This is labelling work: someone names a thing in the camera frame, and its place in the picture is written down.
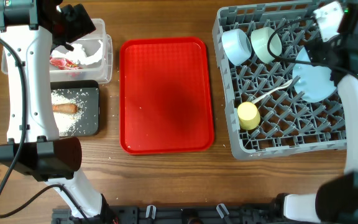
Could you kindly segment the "white napkin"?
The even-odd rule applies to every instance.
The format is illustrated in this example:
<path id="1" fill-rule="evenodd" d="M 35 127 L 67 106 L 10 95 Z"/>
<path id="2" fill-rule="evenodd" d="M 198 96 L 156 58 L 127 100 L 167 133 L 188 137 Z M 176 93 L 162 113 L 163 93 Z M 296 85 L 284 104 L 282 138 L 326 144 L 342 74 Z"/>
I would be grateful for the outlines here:
<path id="1" fill-rule="evenodd" d="M 98 50 L 93 55 L 88 55 L 82 44 L 72 44 L 71 46 L 74 48 L 73 51 L 68 51 L 67 53 L 54 50 L 51 54 L 52 58 L 68 59 L 77 65 L 91 65 L 102 59 L 103 42 L 101 40 L 98 40 Z"/>

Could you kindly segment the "red snack wrapper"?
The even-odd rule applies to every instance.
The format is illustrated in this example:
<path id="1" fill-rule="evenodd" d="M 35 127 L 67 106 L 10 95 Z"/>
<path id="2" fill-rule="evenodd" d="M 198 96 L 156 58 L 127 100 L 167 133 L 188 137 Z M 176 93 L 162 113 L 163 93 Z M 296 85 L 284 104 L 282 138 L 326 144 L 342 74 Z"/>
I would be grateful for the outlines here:
<path id="1" fill-rule="evenodd" d="M 79 70 L 81 67 L 66 58 L 50 57 L 50 64 L 60 70 Z"/>

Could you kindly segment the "light blue oval plate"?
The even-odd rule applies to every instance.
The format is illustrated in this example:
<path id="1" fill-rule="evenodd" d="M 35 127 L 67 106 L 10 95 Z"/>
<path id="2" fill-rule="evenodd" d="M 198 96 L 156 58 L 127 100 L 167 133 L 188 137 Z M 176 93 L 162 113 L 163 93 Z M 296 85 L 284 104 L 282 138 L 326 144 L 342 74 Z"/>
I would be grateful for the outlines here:
<path id="1" fill-rule="evenodd" d="M 295 91 L 303 92 L 301 98 L 309 103 L 322 101 L 336 91 L 334 82 L 330 80 L 331 69 L 328 67 L 296 63 L 292 77 L 295 81 Z"/>

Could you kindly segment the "white plastic spoon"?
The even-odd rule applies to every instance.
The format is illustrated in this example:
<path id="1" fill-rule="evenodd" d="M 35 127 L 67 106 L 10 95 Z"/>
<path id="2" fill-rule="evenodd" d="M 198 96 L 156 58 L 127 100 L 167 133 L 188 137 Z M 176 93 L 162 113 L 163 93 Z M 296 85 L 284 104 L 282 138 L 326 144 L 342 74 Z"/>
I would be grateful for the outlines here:
<path id="1" fill-rule="evenodd" d="M 287 81 L 286 83 L 282 84 L 281 86 L 278 86 L 266 93 L 264 93 L 263 95 L 257 97 L 256 99 L 252 100 L 251 103 L 256 104 L 258 102 L 260 102 L 261 100 L 263 100 L 265 97 L 271 95 L 273 92 L 277 91 L 277 90 L 282 90 L 282 89 L 286 89 L 288 88 L 291 84 L 292 84 L 293 80 L 290 79 L 289 81 Z"/>

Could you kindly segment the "pale green bowl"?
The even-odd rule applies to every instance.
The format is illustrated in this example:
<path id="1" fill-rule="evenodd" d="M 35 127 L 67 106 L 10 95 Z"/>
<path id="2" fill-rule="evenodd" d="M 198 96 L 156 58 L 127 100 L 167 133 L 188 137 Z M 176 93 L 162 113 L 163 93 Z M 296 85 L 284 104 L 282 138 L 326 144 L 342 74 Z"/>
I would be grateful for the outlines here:
<path id="1" fill-rule="evenodd" d="M 268 40 L 274 32 L 275 31 L 272 28 L 264 27 L 254 30 L 250 35 L 251 44 L 255 54 L 263 63 L 270 63 L 275 59 L 267 49 Z M 282 42 L 277 34 L 273 36 L 273 39 L 270 42 L 270 51 L 276 56 L 279 56 L 282 53 Z"/>

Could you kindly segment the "white rice pile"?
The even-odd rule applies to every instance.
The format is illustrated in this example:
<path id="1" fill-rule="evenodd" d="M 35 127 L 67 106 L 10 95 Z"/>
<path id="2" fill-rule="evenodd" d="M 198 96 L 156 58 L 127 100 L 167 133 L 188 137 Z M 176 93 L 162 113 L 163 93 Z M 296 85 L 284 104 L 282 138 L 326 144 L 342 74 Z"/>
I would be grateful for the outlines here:
<path id="1" fill-rule="evenodd" d="M 52 90 L 52 105 L 73 103 L 77 105 L 78 112 L 75 114 L 64 114 L 53 112 L 60 137 L 72 136 L 78 129 L 76 126 L 83 117 L 83 101 L 79 98 L 79 93 L 74 90 L 57 89 Z"/>

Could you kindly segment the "brown sausage piece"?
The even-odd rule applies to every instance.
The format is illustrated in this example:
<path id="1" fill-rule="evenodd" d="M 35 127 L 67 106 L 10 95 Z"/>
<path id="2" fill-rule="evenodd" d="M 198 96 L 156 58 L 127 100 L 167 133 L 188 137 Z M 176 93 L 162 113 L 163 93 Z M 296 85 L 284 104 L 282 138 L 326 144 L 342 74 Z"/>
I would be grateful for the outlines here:
<path id="1" fill-rule="evenodd" d="M 73 103 L 65 103 L 59 105 L 52 105 L 53 112 L 64 114 L 75 114 L 78 112 L 77 105 Z"/>

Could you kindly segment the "light blue rice bowl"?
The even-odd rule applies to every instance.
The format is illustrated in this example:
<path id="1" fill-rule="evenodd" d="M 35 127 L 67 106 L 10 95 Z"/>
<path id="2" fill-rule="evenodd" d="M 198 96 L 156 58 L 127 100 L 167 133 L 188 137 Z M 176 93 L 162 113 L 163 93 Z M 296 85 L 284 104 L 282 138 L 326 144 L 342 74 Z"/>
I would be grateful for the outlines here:
<path id="1" fill-rule="evenodd" d="M 224 32 L 222 35 L 222 44 L 226 56 L 235 66 L 244 63 L 252 54 L 249 38 L 241 29 Z"/>

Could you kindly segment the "yellow plastic cup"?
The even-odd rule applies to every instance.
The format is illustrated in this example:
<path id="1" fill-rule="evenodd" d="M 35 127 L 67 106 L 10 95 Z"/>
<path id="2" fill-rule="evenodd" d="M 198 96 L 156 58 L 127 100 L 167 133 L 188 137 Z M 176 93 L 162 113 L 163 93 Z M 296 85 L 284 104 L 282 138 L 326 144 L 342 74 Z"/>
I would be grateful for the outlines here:
<path id="1" fill-rule="evenodd" d="M 239 125 L 244 130 L 255 129 L 260 123 L 260 113 L 251 102 L 243 102 L 237 107 Z"/>

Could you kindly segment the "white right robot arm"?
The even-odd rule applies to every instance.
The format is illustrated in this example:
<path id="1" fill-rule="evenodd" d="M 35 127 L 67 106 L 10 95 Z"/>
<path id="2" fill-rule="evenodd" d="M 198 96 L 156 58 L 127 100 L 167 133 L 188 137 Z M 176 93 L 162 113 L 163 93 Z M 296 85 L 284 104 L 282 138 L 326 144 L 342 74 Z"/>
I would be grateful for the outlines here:
<path id="1" fill-rule="evenodd" d="M 358 3 L 338 1 L 314 10 L 320 40 L 306 44 L 312 65 L 331 69 L 344 111 L 347 155 L 344 174 L 315 194 L 283 196 L 283 218 L 311 223 L 358 223 Z"/>

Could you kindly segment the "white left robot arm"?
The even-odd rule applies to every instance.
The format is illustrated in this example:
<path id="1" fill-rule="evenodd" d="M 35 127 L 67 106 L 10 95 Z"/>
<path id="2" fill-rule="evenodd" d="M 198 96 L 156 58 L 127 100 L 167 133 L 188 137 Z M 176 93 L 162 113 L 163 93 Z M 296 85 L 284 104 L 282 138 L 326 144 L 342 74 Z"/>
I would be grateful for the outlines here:
<path id="1" fill-rule="evenodd" d="M 0 163 L 44 182 L 84 221 L 102 219 L 108 209 L 81 170 L 78 138 L 61 138 L 53 115 L 50 54 L 58 46 L 92 33 L 95 26 L 81 4 L 0 0 L 0 44 L 8 66 L 10 118 Z"/>

